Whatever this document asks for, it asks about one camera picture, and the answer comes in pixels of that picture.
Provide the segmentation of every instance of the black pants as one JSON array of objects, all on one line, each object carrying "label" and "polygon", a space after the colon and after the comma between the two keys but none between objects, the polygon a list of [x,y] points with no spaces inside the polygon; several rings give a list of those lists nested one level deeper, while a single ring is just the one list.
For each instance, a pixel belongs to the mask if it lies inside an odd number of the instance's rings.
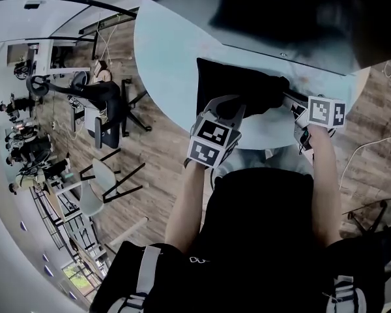
[{"label": "black pants", "polygon": [[62,160],[52,165],[51,167],[44,169],[45,179],[49,179],[50,177],[60,174],[62,171],[65,170],[65,166],[67,164],[68,163],[66,162],[66,160]]},{"label": "black pants", "polygon": [[35,101],[31,100],[30,98],[17,98],[16,100],[14,100],[15,110],[26,111],[26,109],[32,108],[34,106]]}]

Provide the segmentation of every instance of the round table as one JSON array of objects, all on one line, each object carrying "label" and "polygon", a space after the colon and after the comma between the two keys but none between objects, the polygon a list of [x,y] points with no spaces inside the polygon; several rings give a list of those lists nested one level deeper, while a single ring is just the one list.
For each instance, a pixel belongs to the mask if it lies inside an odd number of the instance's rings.
[{"label": "round table", "polygon": [[[369,68],[347,76],[222,45],[204,30],[151,0],[143,0],[135,23],[134,52],[142,82],[158,107],[190,131],[196,121],[196,59],[285,76],[290,88],[346,101],[347,112],[362,92]],[[243,87],[243,80],[237,80]],[[293,114],[284,107],[245,118],[238,148],[273,149],[296,143]]]}]

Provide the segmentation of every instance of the hand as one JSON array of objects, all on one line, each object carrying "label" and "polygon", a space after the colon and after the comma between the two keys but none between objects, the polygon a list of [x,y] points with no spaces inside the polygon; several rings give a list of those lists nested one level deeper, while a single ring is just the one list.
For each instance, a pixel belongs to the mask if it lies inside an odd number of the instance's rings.
[{"label": "hand", "polygon": [[309,124],[307,129],[311,136],[309,143],[313,149],[320,148],[322,146],[324,147],[325,145],[331,145],[330,137],[326,128],[315,124]]}]

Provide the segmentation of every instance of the wooden floor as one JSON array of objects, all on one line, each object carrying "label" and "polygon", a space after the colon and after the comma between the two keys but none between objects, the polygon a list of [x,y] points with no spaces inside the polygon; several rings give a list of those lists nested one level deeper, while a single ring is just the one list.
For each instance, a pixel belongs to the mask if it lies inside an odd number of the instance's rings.
[{"label": "wooden floor", "polygon": [[[111,30],[102,31],[102,36],[107,39]],[[120,85],[124,78],[133,79],[130,98],[145,89],[136,67],[133,32],[134,22],[120,24],[109,43],[111,64],[107,52],[104,56],[116,83]],[[99,39],[96,53],[101,55],[104,47]],[[91,48],[87,43],[75,47],[73,58],[66,65],[93,67]],[[371,68],[362,95],[347,116],[346,128],[337,131],[333,137],[339,178],[349,157],[359,145],[391,136],[391,78],[385,77],[383,67],[384,64],[380,64]],[[51,134],[57,154],[63,158],[68,146],[73,168],[81,170],[91,163],[93,157],[100,158],[112,150],[105,145],[101,150],[96,150],[94,140],[85,129],[75,140],[71,140],[74,136],[67,138],[63,123],[69,126],[69,109],[65,97],[56,94],[53,101],[52,94],[49,94],[45,105],[37,110],[37,115],[44,129]],[[50,126],[53,111],[63,125],[55,131]],[[152,126],[152,132],[142,132],[130,123],[130,137],[121,140],[122,151],[111,161],[111,165],[125,174],[146,162],[146,166],[124,185],[125,190],[140,184],[144,188],[105,205],[104,210],[94,217],[103,243],[116,238],[143,216],[149,217],[149,222],[133,234],[130,240],[139,245],[162,242],[166,222],[181,184],[188,133],[170,121],[149,96],[139,102],[135,112]],[[207,173],[205,204],[210,194]],[[343,180],[342,211],[346,213],[383,198],[391,198],[391,140],[367,147],[356,154]],[[378,212],[378,203],[357,211],[365,225],[371,224]],[[391,202],[384,219],[391,225]],[[356,226],[347,220],[346,215],[343,216],[342,236],[357,233]]]}]

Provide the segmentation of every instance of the backpack strap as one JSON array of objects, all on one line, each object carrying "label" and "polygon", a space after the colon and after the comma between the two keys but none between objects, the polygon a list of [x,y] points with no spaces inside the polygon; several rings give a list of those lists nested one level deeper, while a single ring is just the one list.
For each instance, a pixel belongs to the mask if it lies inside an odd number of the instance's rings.
[{"label": "backpack strap", "polygon": [[338,276],[334,295],[328,299],[326,313],[366,313],[364,292],[353,284],[353,277]]},{"label": "backpack strap", "polygon": [[155,283],[156,263],[160,254],[160,248],[153,246],[145,248],[135,294],[130,295],[128,298],[118,299],[112,304],[108,313],[143,313],[143,304]]}]

